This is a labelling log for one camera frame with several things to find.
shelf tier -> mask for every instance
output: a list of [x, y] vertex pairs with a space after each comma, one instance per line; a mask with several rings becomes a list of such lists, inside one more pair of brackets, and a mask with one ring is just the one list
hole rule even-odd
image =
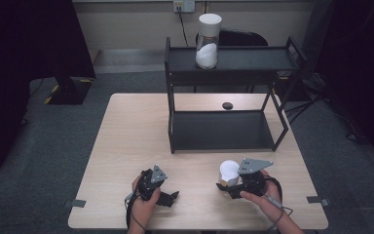
[[275, 145], [261, 110], [175, 111], [169, 134], [175, 151], [272, 150]]

human hand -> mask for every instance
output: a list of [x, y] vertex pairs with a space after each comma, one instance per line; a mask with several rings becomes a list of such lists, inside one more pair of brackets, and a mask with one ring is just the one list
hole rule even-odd
[[[132, 191], [137, 193], [136, 195], [139, 195], [138, 194], [139, 192], [135, 191], [135, 188], [140, 178], [141, 178], [141, 175], [139, 175], [135, 179], [135, 181], [132, 183]], [[141, 197], [137, 196], [131, 208], [131, 221], [130, 221], [130, 227], [129, 227], [128, 233], [143, 234], [145, 232], [145, 228], [147, 227], [147, 224], [151, 218], [151, 215], [154, 212], [156, 203], [160, 198], [160, 193], [161, 193], [160, 187], [157, 187], [154, 190], [150, 200], [148, 201], [143, 201]]]
[[[269, 174], [264, 170], [261, 170], [260, 172], [263, 176], [269, 176]], [[240, 195], [246, 200], [258, 205], [262, 212], [267, 216], [267, 218], [271, 222], [276, 222], [280, 219], [283, 209], [273, 204], [271, 201], [268, 200], [267, 197], [272, 197], [273, 199], [281, 203], [281, 196], [279, 194], [278, 187], [272, 181], [267, 180], [266, 187], [266, 196], [259, 197], [257, 195], [245, 191], [242, 191]]]
[[[261, 170], [263, 176], [269, 176], [269, 174]], [[301, 234], [302, 229], [290, 218], [289, 215], [284, 211], [283, 207], [278, 207], [273, 202], [269, 201], [268, 197], [272, 197], [277, 202], [281, 203], [281, 195], [279, 194], [278, 187], [272, 182], [266, 181], [266, 193], [265, 196], [257, 196], [252, 193], [242, 191], [240, 195], [248, 201], [251, 201], [260, 207], [260, 210], [266, 215], [266, 217], [278, 228], [282, 234]]]

small black object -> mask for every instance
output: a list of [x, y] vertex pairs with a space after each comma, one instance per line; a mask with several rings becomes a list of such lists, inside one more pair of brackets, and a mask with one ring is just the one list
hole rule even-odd
[[230, 102], [224, 102], [222, 106], [223, 106], [223, 108], [226, 109], [226, 110], [231, 110], [231, 109], [233, 109], [233, 104], [230, 103]]

white lid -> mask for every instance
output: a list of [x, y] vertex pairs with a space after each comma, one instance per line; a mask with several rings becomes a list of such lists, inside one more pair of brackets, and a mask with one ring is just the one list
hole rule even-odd
[[200, 34], [207, 37], [218, 36], [221, 26], [221, 17], [216, 14], [204, 14], [199, 17]]

wall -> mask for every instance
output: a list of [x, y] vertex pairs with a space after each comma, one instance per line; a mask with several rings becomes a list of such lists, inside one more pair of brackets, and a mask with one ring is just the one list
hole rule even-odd
[[[74, 5], [91, 50], [163, 48], [166, 37], [172, 46], [186, 45], [172, 1]], [[195, 13], [182, 14], [189, 46], [195, 46], [204, 5], [196, 2]], [[313, 7], [313, 1], [207, 2], [207, 12], [220, 15], [223, 27], [257, 32], [271, 46], [284, 45], [288, 36], [302, 45]]]

